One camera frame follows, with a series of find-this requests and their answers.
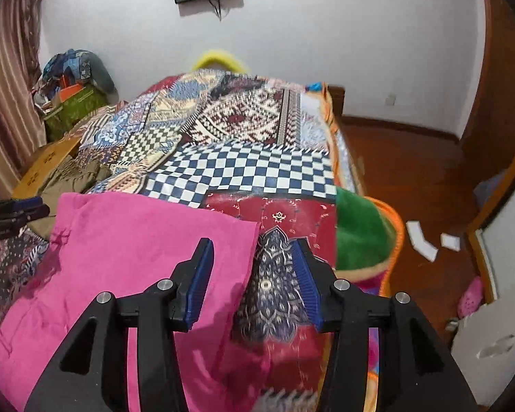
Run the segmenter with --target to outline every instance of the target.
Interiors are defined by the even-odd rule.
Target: metal screw
[[[173,282],[170,279],[162,279],[157,283],[157,288],[162,291],[166,291],[173,287]]]
[[[103,293],[99,293],[97,295],[97,299],[96,300],[100,304],[106,304],[108,301],[111,300],[111,293],[109,293],[108,291],[103,291]]]
[[[334,288],[340,291],[345,291],[346,289],[349,289],[350,286],[351,284],[345,279],[337,279],[334,282]]]
[[[402,291],[395,295],[395,299],[400,304],[408,304],[408,302],[410,302],[410,296],[406,293],[403,293]]]

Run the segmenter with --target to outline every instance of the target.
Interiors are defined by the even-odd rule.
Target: electrical socket
[[[386,97],[386,105],[388,107],[392,107],[395,105],[395,101],[397,100],[397,95],[395,93],[389,93]]]

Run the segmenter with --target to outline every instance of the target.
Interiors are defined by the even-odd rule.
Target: bedspread
[[[264,400],[256,410],[313,410],[326,337],[309,324],[290,242],[307,238],[313,253],[334,266],[335,186],[355,190],[327,93],[306,93],[279,79],[198,70],[103,109],[80,129],[70,133],[82,138],[78,165],[99,159],[112,172],[90,193],[139,193],[260,222],[233,339],[265,352],[273,364],[264,398],[275,397],[275,404]],[[242,193],[244,201],[233,193]],[[31,234],[23,230],[1,247],[0,321],[47,248]],[[21,253],[22,265],[7,253],[20,241],[31,246]],[[281,260],[273,258],[273,248],[283,250]],[[21,281],[15,290],[12,267]]]

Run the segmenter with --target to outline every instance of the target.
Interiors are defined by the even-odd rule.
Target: white paper
[[[451,236],[443,232],[440,235],[440,243],[444,248],[448,248],[456,252],[460,251],[460,237]]]
[[[435,261],[439,250],[425,239],[420,222],[407,221],[407,229],[412,247],[430,262]]]

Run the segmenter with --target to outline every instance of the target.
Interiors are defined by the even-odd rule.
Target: brown floor
[[[382,127],[348,126],[343,130],[354,159],[364,168],[366,195],[397,210],[403,221],[419,220],[424,236],[439,248],[430,263],[410,245],[408,235],[391,275],[391,290],[406,291],[440,334],[476,269],[464,230],[477,213],[472,187],[466,181],[463,154],[449,139]],[[459,236],[462,250],[440,246],[440,234]]]

